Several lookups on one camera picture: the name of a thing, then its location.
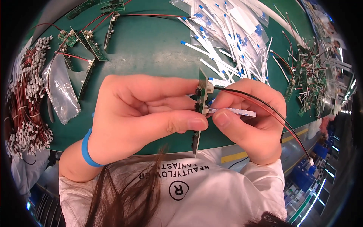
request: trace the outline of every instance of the left hand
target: left hand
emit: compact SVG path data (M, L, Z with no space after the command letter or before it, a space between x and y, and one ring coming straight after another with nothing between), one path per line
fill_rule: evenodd
M206 130L194 111L198 80L147 75L107 76L98 93L88 151L98 164L125 159L172 133Z

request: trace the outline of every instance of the hair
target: hair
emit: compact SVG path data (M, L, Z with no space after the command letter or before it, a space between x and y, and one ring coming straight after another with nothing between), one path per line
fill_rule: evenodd
M120 162L103 167L93 192L85 227L148 226L160 202L158 171L162 156L157 155L155 164L138 171L139 174L149 173L142 180L139 180L139 174L131 178L130 173L124 173L126 179L123 178L119 182L112 179L113 172L122 165ZM139 159L126 165L138 162ZM261 220L248 221L244 226L290 227L292 225L270 212L264 212Z

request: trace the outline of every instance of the yellow floor marking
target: yellow floor marking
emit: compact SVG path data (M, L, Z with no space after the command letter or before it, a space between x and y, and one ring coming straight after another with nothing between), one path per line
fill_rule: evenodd
M301 135L305 132L307 132L309 129L303 129L301 131L299 131L297 133L297 135ZM284 139L282 139L282 143L286 143L287 141L293 139L294 137L293 136L289 136L289 137L286 137ZM247 157L247 153L244 151L244 152L240 152L240 153L237 153L237 154L231 154L231 155L228 155L228 156L224 156L221 158L221 162L222 163L225 163L225 162L231 162L231 161L234 161L234 160L237 160L237 159L241 159L241 158L245 158Z

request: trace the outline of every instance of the white wire connector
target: white wire connector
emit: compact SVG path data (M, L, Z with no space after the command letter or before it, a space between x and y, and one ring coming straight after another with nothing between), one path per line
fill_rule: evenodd
M236 108L223 108L223 109L230 110L230 111L234 112L235 114L239 114L239 115L243 115L243 116L256 117L256 112L253 112L253 111L241 110L241 109L236 109ZM220 109L204 108L203 114L215 113L215 112L217 112L217 110L220 110Z

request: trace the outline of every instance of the black wire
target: black wire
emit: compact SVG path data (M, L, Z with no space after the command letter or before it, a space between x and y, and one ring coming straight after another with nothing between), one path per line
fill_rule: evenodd
M236 162L235 164L240 163L240 162L243 162L243 161L244 161L244 160L246 160L246 159L248 159L248 157L247 157L247 158L242 159L241 161Z
M37 161L37 156L36 156L36 154L34 154L34 156L35 156L35 161L34 161L32 164L30 164L29 162L25 161L25 159L24 159L24 158L23 158L23 161L24 161L26 164L28 164L28 165L34 165L34 164L35 164L35 162Z
M293 127L291 127L291 125L287 122L287 120L277 111L277 110L275 110L271 105L269 105L267 102L265 102L265 101L263 101L263 100L261 100L261 99L259 99L259 98L257 98L256 96L253 96L253 95L251 95L251 94L248 94L248 93L246 93L246 92L243 92L243 91L239 91L239 90L233 90L233 89L228 89L228 88L219 88L219 87L214 87L215 89L217 89L217 90L225 90L225 91L230 91L230 92L237 92L237 93L241 93L241 94L244 94L244 95L246 95L246 96L249 96L249 97L251 97L251 98L254 98L254 99L256 99L256 100L258 100L258 101L260 101L261 103L263 103L263 104L265 104L266 106L268 106L268 107L270 107L275 113L277 113L283 120L284 120L284 122L290 127L290 129L291 129L291 131L294 133L294 135L296 136L296 138L297 138L297 140L301 143L301 146L302 146L302 148L303 148L303 150L304 150L304 153L306 154L306 156L310 159L310 156L309 156L309 154L308 154L308 152L307 152L307 150L306 150L306 148L304 147L304 145L302 144L302 142L301 142L301 140L300 140L300 138L299 138L299 136L296 134L296 132L295 132L295 130L293 129Z

